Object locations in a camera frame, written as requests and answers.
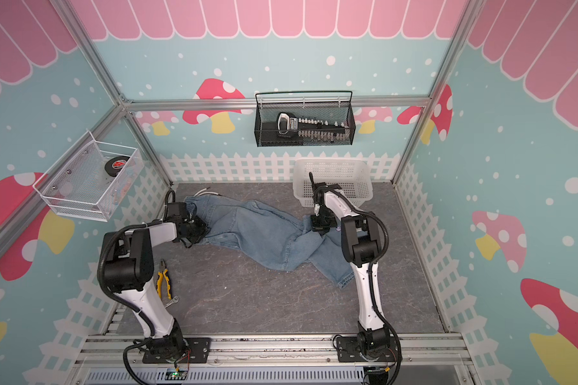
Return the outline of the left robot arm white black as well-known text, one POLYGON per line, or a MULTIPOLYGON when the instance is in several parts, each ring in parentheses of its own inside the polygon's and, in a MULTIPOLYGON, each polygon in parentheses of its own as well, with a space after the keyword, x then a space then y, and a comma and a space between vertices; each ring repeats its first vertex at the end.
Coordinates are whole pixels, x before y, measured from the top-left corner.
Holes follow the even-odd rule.
POLYGON ((133 312, 144 334, 122 353, 125 370, 137 384, 145 381, 131 366, 128 358, 131 351, 173 364, 168 373, 170 380, 184 380, 189 369, 181 369, 179 364, 190 365, 193 357, 193 349, 178 321, 162 301, 163 295, 173 300, 172 284, 165 261, 160 262, 159 270, 155 269, 153 248, 169 242, 189 248, 208 232, 209 227, 197 216, 197 211, 177 201, 175 191, 169 189, 160 219, 104 235, 96 273, 99 287, 108 298, 133 312))

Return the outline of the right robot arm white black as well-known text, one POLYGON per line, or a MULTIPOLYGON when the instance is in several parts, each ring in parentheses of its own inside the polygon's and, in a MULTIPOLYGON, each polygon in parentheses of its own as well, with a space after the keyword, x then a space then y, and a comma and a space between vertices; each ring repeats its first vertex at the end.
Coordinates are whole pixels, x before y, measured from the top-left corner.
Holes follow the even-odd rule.
POLYGON ((316 182, 311 173, 308 176, 315 204, 311 226, 321 235, 333 226, 340 229, 340 248, 352 268, 359 301, 356 338, 337 335, 332 338, 332 346, 338 354, 356 354, 369 363, 385 363, 384 367, 366 369, 363 384, 393 384, 403 360, 401 341, 381 310, 378 285, 378 263, 390 246, 389 232, 374 213, 356 208, 339 184, 316 182))

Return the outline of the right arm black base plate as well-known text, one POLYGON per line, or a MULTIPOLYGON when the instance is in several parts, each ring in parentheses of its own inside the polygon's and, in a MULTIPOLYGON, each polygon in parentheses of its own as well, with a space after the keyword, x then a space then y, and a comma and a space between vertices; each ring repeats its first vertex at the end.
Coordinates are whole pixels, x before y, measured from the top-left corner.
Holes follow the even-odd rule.
POLYGON ((337 352, 337 359, 341 363, 381 362, 394 364, 397 353, 391 347, 379 346, 370 350, 363 350, 356 336, 334 335, 332 347, 337 352))

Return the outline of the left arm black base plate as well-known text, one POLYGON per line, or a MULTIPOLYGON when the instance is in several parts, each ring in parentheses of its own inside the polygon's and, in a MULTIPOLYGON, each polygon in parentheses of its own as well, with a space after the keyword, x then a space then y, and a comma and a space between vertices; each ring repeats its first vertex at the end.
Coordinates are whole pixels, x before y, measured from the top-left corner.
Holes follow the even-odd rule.
POLYGON ((210 354, 211 338, 183 338, 185 349, 183 352, 169 348, 154 348, 147 350, 142 362, 144 364, 206 364, 210 354))

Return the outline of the blue denim long pants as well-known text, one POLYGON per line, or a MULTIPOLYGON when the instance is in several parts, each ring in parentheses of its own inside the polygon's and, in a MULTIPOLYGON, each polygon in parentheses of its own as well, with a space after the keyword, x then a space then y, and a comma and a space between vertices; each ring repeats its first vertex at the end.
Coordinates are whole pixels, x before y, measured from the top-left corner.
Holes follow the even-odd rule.
POLYGON ((210 228, 202 245, 240 251, 270 270, 294 271, 308 262, 340 288, 354 279, 340 233, 319 234, 308 216, 298 219, 260 201, 210 194, 187 197, 185 202, 210 228))

